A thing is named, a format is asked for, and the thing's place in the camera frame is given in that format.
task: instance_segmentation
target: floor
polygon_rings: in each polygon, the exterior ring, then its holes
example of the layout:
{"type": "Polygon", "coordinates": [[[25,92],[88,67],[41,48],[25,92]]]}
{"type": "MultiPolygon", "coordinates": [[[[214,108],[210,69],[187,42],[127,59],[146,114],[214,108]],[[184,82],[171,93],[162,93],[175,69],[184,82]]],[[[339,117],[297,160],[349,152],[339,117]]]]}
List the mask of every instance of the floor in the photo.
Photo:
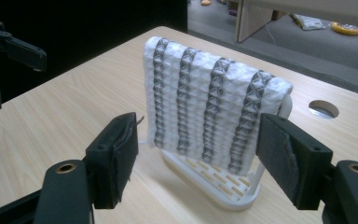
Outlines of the floor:
{"type": "Polygon", "coordinates": [[[187,9],[190,35],[358,92],[358,36],[335,33],[330,21],[323,21],[323,30],[306,32],[285,16],[236,43],[237,18],[229,15],[227,5],[191,0],[187,9]]]}

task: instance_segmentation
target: white fabric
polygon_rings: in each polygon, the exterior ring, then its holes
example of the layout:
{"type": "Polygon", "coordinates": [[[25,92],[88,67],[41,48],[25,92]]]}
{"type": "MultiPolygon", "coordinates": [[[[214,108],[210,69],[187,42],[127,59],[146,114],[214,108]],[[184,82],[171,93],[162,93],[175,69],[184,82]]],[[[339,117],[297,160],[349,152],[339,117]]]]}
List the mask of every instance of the white fabric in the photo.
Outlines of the white fabric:
{"type": "Polygon", "coordinates": [[[196,53],[191,60],[184,57],[187,49],[188,47],[158,36],[150,38],[145,44],[145,89],[149,125],[147,142],[151,147],[163,147],[189,158],[217,165],[236,175],[246,175],[255,156],[259,114],[277,114],[283,97],[290,94],[293,86],[279,77],[208,52],[192,49],[196,53]],[[221,62],[222,66],[219,67],[216,62],[221,62]],[[179,90],[179,86],[183,85],[183,82],[180,84],[181,71],[188,72],[182,73],[186,75],[186,79],[181,79],[186,81],[186,85],[179,90]],[[260,91],[250,91],[250,83],[256,75],[262,78],[256,78],[252,87],[260,86],[260,91]],[[186,103],[179,105],[178,97],[186,99],[186,103]],[[212,112],[207,110],[207,105],[211,104],[212,112]],[[180,117],[178,108],[185,111],[186,120],[183,120],[184,113],[180,117]],[[255,122],[240,124],[241,118],[252,113],[256,114],[255,122]],[[246,126],[245,129],[253,131],[248,135],[241,130],[236,132],[239,126],[246,126]],[[185,129],[186,136],[179,129],[185,129]],[[156,144],[157,132],[158,135],[163,133],[161,144],[156,144]],[[181,136],[187,145],[183,149],[185,152],[178,149],[181,136]],[[231,149],[235,136],[245,140],[246,144],[240,147],[242,152],[237,154],[241,157],[233,162],[235,155],[231,149]]]}

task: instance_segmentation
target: textured cloth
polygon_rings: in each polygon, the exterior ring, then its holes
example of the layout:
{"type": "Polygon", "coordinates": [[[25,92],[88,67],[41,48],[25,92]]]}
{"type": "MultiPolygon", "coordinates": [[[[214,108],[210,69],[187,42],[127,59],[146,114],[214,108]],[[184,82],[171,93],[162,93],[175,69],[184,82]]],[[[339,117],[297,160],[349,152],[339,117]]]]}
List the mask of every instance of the textured cloth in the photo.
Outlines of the textured cloth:
{"type": "Polygon", "coordinates": [[[267,72],[162,37],[145,44],[148,139],[246,175],[262,112],[277,114],[293,86],[267,72]]]}

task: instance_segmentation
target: dark background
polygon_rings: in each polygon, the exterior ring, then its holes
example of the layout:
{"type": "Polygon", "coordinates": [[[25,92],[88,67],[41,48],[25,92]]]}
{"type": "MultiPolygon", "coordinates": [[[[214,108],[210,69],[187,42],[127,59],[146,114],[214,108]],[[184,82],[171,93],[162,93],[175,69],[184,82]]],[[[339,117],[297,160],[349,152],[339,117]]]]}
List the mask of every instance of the dark background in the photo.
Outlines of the dark background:
{"type": "Polygon", "coordinates": [[[47,72],[0,52],[6,102],[157,26],[187,32],[186,0],[0,0],[0,21],[14,37],[43,49],[47,72]]]}

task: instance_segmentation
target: fabric sample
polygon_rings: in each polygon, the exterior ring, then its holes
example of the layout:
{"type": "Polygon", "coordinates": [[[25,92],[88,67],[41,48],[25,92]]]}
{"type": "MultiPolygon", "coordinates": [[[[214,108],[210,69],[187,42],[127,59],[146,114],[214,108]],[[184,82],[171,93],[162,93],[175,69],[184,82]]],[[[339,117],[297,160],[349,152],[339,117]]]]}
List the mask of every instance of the fabric sample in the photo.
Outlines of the fabric sample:
{"type": "Polygon", "coordinates": [[[246,175],[260,113],[277,114],[291,83],[244,63],[154,36],[145,44],[151,147],[246,175]]]}

